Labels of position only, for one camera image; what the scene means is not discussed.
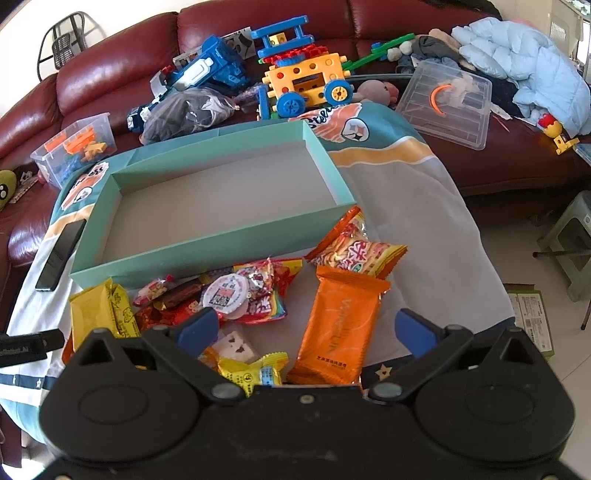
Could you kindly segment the light blue down jacket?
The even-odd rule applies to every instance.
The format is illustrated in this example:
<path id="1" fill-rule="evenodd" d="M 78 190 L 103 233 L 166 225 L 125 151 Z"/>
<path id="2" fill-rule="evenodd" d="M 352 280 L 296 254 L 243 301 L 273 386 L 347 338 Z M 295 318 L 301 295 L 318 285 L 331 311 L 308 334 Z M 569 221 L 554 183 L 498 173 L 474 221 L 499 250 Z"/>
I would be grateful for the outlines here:
<path id="1" fill-rule="evenodd" d="M 590 89 L 572 61 L 539 30 L 487 17 L 456 26 L 460 54 L 477 70 L 517 87 L 513 102 L 524 118 L 548 113 L 571 137 L 590 133 Z"/>

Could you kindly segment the dark red leather sofa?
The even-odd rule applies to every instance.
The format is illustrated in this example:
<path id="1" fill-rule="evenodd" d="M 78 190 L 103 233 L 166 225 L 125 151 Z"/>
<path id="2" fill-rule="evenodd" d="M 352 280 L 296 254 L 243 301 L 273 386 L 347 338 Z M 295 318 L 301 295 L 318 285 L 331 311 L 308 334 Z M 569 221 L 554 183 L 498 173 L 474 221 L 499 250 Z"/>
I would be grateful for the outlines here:
<path id="1" fill-rule="evenodd" d="M 315 41 L 349 59 L 374 42 L 478 19 L 457 6 L 424 1 L 205 1 L 139 22 L 82 52 L 28 88 L 1 120 L 1 165 L 14 169 L 74 121 L 107 113 L 119 151 L 136 148 L 129 110 L 150 99 L 150 78 L 172 58 L 212 35 L 308 17 Z M 559 209 L 590 186 L 589 166 L 574 152 L 557 155 L 550 139 L 517 120 L 491 121 L 486 147 L 474 151 L 435 137 L 442 160 L 479 224 Z"/>

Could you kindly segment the yellow red toy figure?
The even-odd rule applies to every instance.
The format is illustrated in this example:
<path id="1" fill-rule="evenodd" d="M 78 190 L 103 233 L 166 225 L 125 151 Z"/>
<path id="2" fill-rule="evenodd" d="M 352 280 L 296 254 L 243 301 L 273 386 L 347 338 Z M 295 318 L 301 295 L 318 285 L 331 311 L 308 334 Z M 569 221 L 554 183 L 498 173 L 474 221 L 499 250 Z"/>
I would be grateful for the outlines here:
<path id="1" fill-rule="evenodd" d="M 547 137 L 553 140 L 557 155 L 562 155 L 579 143 L 578 138 L 568 139 L 565 136 L 562 124 L 550 113 L 544 113 L 539 118 L 538 126 Z"/>

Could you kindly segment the yellow snack packet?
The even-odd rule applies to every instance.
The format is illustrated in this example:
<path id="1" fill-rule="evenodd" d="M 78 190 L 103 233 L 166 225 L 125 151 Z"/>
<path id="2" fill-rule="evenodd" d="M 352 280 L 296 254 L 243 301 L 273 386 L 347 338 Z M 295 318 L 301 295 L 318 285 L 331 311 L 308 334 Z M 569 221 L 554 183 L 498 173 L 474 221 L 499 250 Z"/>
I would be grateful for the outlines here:
<path id="1" fill-rule="evenodd" d="M 140 330 L 125 289 L 107 279 L 69 297 L 73 350 L 97 328 L 109 330 L 115 338 L 136 338 Z"/>

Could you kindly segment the rainbow red candy bag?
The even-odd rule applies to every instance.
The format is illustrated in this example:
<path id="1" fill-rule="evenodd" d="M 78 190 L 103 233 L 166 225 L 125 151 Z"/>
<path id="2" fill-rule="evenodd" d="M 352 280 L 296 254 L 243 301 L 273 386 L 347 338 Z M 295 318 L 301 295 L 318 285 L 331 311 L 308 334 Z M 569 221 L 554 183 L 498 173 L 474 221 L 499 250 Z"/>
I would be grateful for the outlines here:
<path id="1" fill-rule="evenodd" d="M 256 325 L 286 318 L 287 288 L 303 266 L 301 258 L 266 258 L 233 266 L 233 273 L 249 280 L 249 301 L 245 313 L 235 322 Z"/>

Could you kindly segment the clear packet nougat bar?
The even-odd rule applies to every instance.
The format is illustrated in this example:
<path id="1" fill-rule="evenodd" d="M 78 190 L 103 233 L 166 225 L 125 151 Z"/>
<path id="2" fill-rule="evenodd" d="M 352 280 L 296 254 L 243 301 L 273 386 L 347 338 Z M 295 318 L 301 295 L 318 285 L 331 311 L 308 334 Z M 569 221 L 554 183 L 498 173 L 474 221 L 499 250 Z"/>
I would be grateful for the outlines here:
<path id="1" fill-rule="evenodd" d="M 228 331 L 221 334 L 221 337 L 212 345 L 212 349 L 220 358 L 235 360 L 242 363 L 256 361 L 256 350 L 238 331 Z"/>

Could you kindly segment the dark red gold packet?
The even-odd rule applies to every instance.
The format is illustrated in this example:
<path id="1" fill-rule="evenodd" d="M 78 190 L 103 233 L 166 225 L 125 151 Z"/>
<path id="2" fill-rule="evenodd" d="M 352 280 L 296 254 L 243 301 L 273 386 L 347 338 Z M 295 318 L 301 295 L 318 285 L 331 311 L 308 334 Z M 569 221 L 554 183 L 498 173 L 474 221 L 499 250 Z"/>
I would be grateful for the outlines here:
<path id="1" fill-rule="evenodd" d="M 173 309 L 187 299 L 198 297 L 202 288 L 204 284 L 197 278 L 186 281 L 156 298 L 152 305 L 158 311 Z"/>

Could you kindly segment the orange wafer snack packet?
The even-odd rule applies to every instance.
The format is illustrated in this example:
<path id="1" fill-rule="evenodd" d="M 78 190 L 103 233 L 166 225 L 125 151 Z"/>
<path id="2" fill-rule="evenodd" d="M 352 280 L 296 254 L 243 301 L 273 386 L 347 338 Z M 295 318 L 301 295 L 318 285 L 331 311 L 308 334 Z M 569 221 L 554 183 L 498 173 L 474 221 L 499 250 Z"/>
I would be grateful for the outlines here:
<path id="1" fill-rule="evenodd" d="M 294 367 L 298 385 L 360 382 L 383 295 L 391 282 L 353 271 L 318 266 L 318 290 Z"/>

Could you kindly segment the red bb snack packet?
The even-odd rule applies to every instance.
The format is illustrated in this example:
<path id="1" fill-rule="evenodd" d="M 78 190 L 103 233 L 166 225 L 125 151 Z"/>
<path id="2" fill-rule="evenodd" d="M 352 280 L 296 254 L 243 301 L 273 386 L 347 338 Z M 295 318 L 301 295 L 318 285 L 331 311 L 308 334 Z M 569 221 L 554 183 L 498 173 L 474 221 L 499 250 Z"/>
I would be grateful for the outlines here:
<path id="1" fill-rule="evenodd" d="M 173 327 L 181 324 L 201 310 L 197 299 L 188 299 L 167 310 L 158 310 L 152 304 L 138 310 L 134 314 L 135 321 L 141 332 L 154 326 Z"/>

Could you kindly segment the clear plastic lid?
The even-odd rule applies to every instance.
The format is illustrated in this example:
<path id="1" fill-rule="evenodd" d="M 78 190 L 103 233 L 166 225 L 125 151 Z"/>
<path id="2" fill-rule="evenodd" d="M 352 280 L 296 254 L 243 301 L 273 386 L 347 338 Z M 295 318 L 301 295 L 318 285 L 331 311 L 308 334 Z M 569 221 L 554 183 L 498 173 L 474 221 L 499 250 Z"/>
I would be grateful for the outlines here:
<path id="1" fill-rule="evenodd" d="M 481 151 L 488 138 L 492 89 L 488 79 L 425 60 L 396 111 L 422 134 Z"/>

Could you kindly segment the green plush toy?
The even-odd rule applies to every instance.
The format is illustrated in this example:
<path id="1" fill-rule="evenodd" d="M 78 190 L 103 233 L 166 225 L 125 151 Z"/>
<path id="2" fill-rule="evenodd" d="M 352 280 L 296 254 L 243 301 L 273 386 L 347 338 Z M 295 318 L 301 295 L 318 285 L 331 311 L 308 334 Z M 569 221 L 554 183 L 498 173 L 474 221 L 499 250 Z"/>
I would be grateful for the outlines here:
<path id="1" fill-rule="evenodd" d="M 11 170 L 0 171 L 0 211 L 13 197 L 17 187 L 17 177 Z"/>

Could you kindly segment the small yellow candy packet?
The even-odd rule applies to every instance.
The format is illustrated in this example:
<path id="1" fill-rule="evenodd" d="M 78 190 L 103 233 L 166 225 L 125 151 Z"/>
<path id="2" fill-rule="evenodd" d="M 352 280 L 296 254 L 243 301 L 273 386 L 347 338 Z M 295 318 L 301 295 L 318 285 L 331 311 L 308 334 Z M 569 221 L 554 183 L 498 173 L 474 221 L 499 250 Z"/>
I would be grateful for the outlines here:
<path id="1" fill-rule="evenodd" d="M 252 363 L 221 358 L 217 362 L 217 370 L 222 377 L 238 385 L 250 397 L 257 386 L 283 385 L 281 370 L 289 361 L 287 352 L 269 353 Z"/>

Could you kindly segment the round jelly cup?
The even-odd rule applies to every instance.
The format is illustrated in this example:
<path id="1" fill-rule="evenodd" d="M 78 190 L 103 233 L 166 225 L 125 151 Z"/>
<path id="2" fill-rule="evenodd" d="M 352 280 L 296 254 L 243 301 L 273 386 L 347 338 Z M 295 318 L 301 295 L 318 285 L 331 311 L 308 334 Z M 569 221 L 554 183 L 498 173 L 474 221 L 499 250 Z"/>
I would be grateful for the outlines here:
<path id="1" fill-rule="evenodd" d="M 249 280 L 238 274 L 223 275 L 207 287 L 201 304 L 226 320 L 241 318 L 249 309 Z"/>

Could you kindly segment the pink white candy packet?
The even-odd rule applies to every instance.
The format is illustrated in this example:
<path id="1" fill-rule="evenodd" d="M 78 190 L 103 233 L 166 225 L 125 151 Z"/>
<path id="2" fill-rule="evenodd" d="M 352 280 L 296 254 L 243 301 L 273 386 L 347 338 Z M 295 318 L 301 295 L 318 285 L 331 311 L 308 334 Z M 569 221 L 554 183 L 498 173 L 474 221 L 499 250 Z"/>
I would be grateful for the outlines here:
<path id="1" fill-rule="evenodd" d="M 151 280 L 138 290 L 133 298 L 132 304 L 135 307 L 144 307 L 148 305 L 166 293 L 173 286 L 174 282 L 175 278 L 171 275 Z"/>

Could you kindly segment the orange red chips bag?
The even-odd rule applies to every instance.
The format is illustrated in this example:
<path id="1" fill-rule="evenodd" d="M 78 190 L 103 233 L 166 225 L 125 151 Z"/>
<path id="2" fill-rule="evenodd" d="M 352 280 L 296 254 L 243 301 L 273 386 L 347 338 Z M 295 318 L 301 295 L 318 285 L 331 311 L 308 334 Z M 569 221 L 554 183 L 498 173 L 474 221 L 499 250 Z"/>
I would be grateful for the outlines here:
<path id="1" fill-rule="evenodd" d="M 354 206 L 304 259 L 315 266 L 386 279 L 407 252 L 407 245 L 370 240 L 363 211 Z"/>

